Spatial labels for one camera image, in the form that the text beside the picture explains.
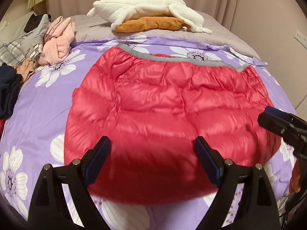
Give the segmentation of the red knit garment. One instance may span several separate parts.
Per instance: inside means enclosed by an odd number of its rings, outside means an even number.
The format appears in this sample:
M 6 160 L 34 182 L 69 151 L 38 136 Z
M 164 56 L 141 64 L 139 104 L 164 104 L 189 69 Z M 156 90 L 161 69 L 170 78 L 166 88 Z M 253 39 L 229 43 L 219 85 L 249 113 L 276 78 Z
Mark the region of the red knit garment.
M 0 137 L 3 134 L 4 126 L 5 126 L 5 119 L 0 119 Z

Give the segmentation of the grey plaid shirt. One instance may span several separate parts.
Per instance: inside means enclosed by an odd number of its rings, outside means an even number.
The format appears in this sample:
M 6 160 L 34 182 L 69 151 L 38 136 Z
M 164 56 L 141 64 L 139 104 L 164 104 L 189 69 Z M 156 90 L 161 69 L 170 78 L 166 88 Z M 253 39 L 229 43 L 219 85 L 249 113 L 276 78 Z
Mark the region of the grey plaid shirt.
M 26 58 L 34 61 L 40 56 L 51 15 L 44 14 L 39 17 L 40 22 L 33 30 L 19 39 L 1 44 L 1 65 L 5 63 L 14 67 L 21 65 Z

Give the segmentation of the white fluffy blanket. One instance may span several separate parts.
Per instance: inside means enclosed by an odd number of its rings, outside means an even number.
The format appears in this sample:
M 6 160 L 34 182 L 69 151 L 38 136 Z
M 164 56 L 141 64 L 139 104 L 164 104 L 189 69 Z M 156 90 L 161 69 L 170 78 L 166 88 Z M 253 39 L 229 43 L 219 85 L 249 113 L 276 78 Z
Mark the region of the white fluffy blanket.
M 183 0 L 99 0 L 93 2 L 93 8 L 86 15 L 98 15 L 111 23 L 112 30 L 131 19 L 173 16 L 182 19 L 193 33 L 212 34 L 210 29 L 203 27 L 204 18 Z

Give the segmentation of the cream pillow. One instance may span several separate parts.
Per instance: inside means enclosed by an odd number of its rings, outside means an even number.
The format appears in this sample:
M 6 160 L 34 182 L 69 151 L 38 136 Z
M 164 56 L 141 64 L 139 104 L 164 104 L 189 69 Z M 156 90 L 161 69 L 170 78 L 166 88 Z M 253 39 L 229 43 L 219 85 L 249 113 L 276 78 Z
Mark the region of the cream pillow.
M 16 39 L 19 39 L 23 35 L 25 35 L 24 28 L 28 23 L 30 17 L 32 15 L 36 15 L 34 12 L 29 12 L 26 15 L 16 19 L 15 21 L 9 23 L 3 29 L 0 30 L 0 40 L 1 45 L 3 43 L 9 43 Z

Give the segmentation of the red puffer down jacket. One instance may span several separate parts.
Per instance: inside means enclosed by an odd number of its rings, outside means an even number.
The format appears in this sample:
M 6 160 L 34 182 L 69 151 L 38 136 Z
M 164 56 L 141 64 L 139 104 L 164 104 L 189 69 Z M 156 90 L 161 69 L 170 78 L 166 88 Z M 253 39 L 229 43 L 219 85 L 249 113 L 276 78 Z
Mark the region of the red puffer down jacket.
M 126 204 L 168 204 L 214 191 L 194 152 L 203 137 L 236 164 L 265 164 L 281 138 L 259 126 L 272 105 L 250 65 L 150 55 L 119 45 L 106 50 L 72 94 L 64 162 L 98 140 L 111 153 L 91 193 Z

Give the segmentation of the white wall socket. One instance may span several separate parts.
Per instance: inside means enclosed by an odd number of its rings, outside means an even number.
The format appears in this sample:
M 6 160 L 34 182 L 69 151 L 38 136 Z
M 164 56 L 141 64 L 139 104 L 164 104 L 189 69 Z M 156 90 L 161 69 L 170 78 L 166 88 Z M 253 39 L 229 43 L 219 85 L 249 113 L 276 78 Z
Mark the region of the white wall socket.
M 307 49 L 307 38 L 300 33 L 298 30 L 296 30 L 294 38 L 305 48 Z

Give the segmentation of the mustard orange cushion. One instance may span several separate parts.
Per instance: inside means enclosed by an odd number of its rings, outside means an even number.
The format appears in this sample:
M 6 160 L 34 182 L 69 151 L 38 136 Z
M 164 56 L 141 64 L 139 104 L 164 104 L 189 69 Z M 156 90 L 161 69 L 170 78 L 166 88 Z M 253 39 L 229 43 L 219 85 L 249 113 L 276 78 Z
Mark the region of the mustard orange cushion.
M 121 25 L 116 26 L 115 31 L 119 33 L 134 33 L 155 29 L 169 31 L 190 31 L 190 26 L 188 26 L 184 20 L 175 17 L 142 17 L 139 19 L 123 22 Z

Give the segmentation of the grey beige quilt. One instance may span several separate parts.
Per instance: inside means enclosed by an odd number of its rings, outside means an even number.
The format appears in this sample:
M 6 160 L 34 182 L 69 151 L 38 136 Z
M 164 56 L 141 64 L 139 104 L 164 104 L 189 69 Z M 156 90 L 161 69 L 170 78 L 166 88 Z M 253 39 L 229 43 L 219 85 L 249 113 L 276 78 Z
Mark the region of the grey beige quilt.
M 172 43 L 179 44 L 182 40 L 184 46 L 188 42 L 200 43 L 210 46 L 230 46 L 232 49 L 248 57 L 259 58 L 257 52 L 246 42 L 227 30 L 219 24 L 210 15 L 200 12 L 205 20 L 205 25 L 212 30 L 212 34 L 192 33 L 186 31 L 169 30 L 149 30 L 137 33 L 118 33 L 111 30 L 110 23 L 99 16 L 88 17 L 86 15 L 75 15 L 71 19 L 75 22 L 75 42 L 93 42 L 104 39 L 122 39 L 130 40 L 134 43 L 149 43 L 154 40 L 162 40 L 166 43 L 170 40 Z

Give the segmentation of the pink folded garment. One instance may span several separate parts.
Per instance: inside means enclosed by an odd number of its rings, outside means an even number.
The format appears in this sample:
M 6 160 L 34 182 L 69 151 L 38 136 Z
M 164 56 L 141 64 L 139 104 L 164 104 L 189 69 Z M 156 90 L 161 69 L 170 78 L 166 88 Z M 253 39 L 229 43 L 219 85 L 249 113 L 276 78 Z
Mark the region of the pink folded garment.
M 40 54 L 39 65 L 55 65 L 69 55 L 70 44 L 75 36 L 75 23 L 70 17 L 55 19 L 44 36 L 44 45 Z

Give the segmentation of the black garment by pillow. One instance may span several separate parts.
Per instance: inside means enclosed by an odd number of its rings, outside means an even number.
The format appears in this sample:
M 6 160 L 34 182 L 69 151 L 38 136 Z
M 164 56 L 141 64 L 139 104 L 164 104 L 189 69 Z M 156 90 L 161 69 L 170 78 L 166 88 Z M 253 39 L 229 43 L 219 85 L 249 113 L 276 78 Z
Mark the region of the black garment by pillow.
M 29 33 L 38 26 L 40 29 L 47 30 L 51 23 L 51 15 L 50 14 L 43 14 L 43 15 L 35 15 L 32 14 L 31 17 L 28 19 L 26 26 L 24 27 L 23 31 L 25 33 Z

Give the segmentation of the tan small garment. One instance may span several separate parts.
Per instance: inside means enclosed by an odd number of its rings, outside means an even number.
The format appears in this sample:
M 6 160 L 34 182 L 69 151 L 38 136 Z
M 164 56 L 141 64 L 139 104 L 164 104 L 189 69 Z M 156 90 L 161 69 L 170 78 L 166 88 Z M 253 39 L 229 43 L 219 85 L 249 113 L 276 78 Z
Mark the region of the tan small garment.
M 29 80 L 29 78 L 35 73 L 34 62 L 30 58 L 26 58 L 20 65 L 15 65 L 14 69 L 17 71 L 17 74 L 22 76 L 22 84 Z

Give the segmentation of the navy blue garment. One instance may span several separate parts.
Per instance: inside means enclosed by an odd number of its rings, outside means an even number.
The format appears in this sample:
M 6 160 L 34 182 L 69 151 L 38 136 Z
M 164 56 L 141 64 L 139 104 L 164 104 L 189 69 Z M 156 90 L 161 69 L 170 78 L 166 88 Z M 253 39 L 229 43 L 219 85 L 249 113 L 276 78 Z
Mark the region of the navy blue garment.
M 1 119 L 12 116 L 21 88 L 22 76 L 3 63 L 1 65 Z

